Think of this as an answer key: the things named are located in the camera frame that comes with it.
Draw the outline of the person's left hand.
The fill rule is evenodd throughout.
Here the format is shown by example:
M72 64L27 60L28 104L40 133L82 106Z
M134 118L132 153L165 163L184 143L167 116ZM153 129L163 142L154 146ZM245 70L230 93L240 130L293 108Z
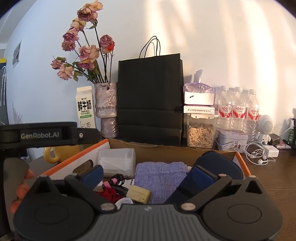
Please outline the person's left hand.
M25 198L25 196L27 195L30 189L29 185L25 182L25 180L30 180L33 177L34 177L33 171L31 171L30 169L27 170L27 173L24 177L23 182L16 189L17 199L13 201L10 205L10 212L12 214L15 214L15 212L17 211L18 207L20 206L21 202L23 201L23 199Z

